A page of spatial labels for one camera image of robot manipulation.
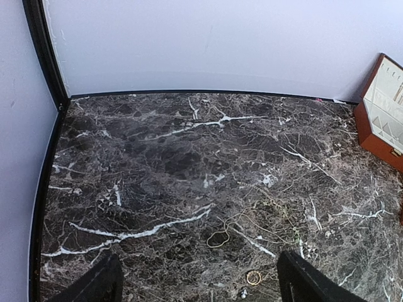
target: white backdrop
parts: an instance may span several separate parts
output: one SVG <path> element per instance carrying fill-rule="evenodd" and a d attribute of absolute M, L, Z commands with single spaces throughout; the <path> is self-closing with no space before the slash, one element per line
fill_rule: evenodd
<path fill-rule="evenodd" d="M 43 0 L 69 95 L 153 89 L 355 97 L 403 64 L 401 0 Z"/>
<path fill-rule="evenodd" d="M 56 117 L 22 1 L 0 9 L 0 301 L 28 300 L 28 248 L 40 169 Z"/>

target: marble floor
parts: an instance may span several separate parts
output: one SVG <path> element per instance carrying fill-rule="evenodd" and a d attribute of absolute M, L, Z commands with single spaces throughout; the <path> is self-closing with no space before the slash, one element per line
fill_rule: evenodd
<path fill-rule="evenodd" d="M 282 250 L 368 301 L 401 301 L 402 179 L 358 145 L 351 105 L 245 94 L 77 99 L 53 168 L 44 301 L 106 250 L 122 262 L 125 302 L 238 301 L 245 289 L 243 301 L 281 301 Z M 261 284 L 247 284 L 251 270 Z"/>

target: black object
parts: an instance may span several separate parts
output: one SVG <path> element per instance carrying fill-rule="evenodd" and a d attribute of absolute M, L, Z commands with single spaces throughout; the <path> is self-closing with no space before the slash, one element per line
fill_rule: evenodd
<path fill-rule="evenodd" d="M 37 52 L 40 67 L 45 76 L 50 94 L 57 110 L 63 111 L 67 106 L 69 98 L 64 88 L 59 66 L 57 65 L 42 0 L 23 0 L 23 5 L 33 46 Z"/>
<path fill-rule="evenodd" d="M 282 252 L 277 262 L 283 302 L 365 302 L 330 281 L 295 252 Z"/>
<path fill-rule="evenodd" d="M 57 115 L 57 119 L 52 130 L 52 136 L 48 144 L 45 160 L 43 161 L 40 173 L 37 196 L 33 207 L 31 240 L 30 240 L 30 263 L 28 268 L 28 299 L 30 302 L 39 302 L 40 299 L 40 253 L 42 247 L 42 228 L 45 218 L 46 194 L 49 186 L 49 179 L 52 173 L 52 165 L 55 158 L 57 143 L 67 113 L 67 103 L 65 110 Z"/>
<path fill-rule="evenodd" d="M 123 272 L 118 256 L 107 255 L 48 302 L 121 302 Z"/>

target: black trim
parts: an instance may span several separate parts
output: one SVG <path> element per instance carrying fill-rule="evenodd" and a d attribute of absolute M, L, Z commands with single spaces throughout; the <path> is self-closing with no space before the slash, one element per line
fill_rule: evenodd
<path fill-rule="evenodd" d="M 251 92 L 251 91 L 233 91 L 233 90 L 208 90 L 208 89 L 165 89 L 165 90 L 140 90 L 140 91 L 118 91 L 118 92 L 99 92 L 88 94 L 76 94 L 71 96 L 71 99 L 79 98 L 95 98 L 100 96 L 121 96 L 126 94 L 150 94 L 150 93 L 223 93 L 223 94 L 250 94 L 254 96 L 276 96 L 284 98 L 300 98 L 300 99 L 317 99 L 315 96 L 298 96 L 294 94 L 282 94 L 271 92 Z M 332 99 L 321 98 L 323 101 L 333 102 Z M 346 104 L 357 105 L 356 102 L 343 101 Z"/>
<path fill-rule="evenodd" d="M 59 111 L 63 111 L 68 105 L 69 98 L 67 97 L 63 79 L 57 65 L 42 0 L 23 0 L 23 5 L 33 46 L 37 52 L 38 60 L 46 83 L 48 84 L 50 94 L 52 95 L 56 108 Z"/>
<path fill-rule="evenodd" d="M 64 118 L 69 107 L 69 102 L 64 107 L 65 110 L 57 115 L 49 145 L 46 151 L 40 173 L 37 196 L 33 207 L 32 228 L 30 239 L 30 256 L 28 268 L 28 300 L 30 302 L 40 302 L 40 260 L 42 247 L 42 228 L 46 210 L 46 195 L 48 192 L 49 179 L 52 173 L 52 165 L 55 158 L 57 143 L 64 124 Z"/>

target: gold ring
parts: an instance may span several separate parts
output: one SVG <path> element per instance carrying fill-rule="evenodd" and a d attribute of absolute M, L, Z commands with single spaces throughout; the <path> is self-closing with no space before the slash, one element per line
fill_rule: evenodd
<path fill-rule="evenodd" d="M 250 271 L 246 274 L 246 282 L 250 285 L 258 285 L 262 282 L 262 275 L 258 271 Z"/>

